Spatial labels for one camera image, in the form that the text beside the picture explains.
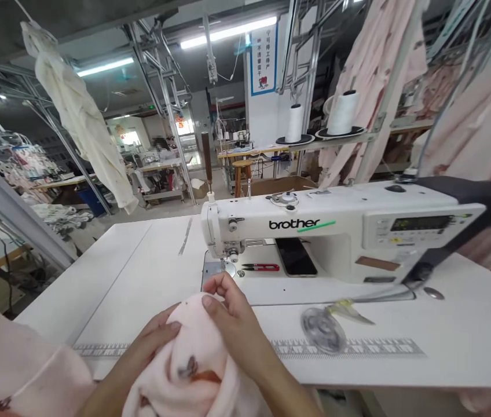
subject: brother logo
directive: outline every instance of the brother logo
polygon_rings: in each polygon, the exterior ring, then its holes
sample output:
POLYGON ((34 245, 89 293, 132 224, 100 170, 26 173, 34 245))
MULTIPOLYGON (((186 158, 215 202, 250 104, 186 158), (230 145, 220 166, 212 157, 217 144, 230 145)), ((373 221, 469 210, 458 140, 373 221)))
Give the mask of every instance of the brother logo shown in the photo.
POLYGON ((271 230, 276 230, 276 229, 298 229, 298 228, 304 228, 304 227, 312 227, 316 226, 317 223, 319 223, 321 219, 319 220, 289 220, 289 221, 284 221, 284 222, 273 222, 269 220, 269 229, 271 230))

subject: smartphone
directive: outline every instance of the smartphone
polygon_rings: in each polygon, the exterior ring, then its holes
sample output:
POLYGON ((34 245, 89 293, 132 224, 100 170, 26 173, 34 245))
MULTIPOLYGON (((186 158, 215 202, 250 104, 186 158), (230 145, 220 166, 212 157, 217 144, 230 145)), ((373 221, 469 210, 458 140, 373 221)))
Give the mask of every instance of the smartphone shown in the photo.
POLYGON ((297 237, 286 237, 275 239, 275 241, 286 275, 290 277, 317 276, 317 268, 313 265, 301 240, 297 237))

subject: poster with chinese text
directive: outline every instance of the poster with chinese text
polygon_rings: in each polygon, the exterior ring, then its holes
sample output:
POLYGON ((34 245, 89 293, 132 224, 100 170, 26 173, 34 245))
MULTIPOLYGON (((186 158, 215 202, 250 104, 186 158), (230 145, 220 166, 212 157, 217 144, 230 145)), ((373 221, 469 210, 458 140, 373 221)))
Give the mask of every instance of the poster with chinese text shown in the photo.
POLYGON ((278 23, 251 32, 250 81, 252 96, 271 93, 276 90, 278 35, 278 23))

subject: blue bin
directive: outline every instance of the blue bin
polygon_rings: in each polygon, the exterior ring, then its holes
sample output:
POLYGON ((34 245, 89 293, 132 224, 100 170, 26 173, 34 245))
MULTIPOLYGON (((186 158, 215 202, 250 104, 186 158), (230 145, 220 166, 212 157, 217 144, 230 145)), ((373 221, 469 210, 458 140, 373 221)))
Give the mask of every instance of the blue bin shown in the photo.
POLYGON ((95 217, 99 217, 106 213, 105 208, 102 206, 101 202, 91 188, 88 186, 85 188, 78 187, 76 188, 76 193, 78 193, 83 202, 89 206, 95 217))

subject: measuring ruler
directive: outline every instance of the measuring ruler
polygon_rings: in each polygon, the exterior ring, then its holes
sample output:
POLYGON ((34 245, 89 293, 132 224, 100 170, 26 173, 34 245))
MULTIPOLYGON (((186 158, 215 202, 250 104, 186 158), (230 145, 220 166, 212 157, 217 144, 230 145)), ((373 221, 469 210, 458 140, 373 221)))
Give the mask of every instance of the measuring ruler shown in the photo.
MULTIPOLYGON (((426 357, 409 338, 348 339, 341 354, 321 353, 305 339, 271 340, 270 344, 281 359, 369 359, 391 357, 426 357)), ((120 357, 130 343, 82 343, 73 349, 82 357, 120 357)))

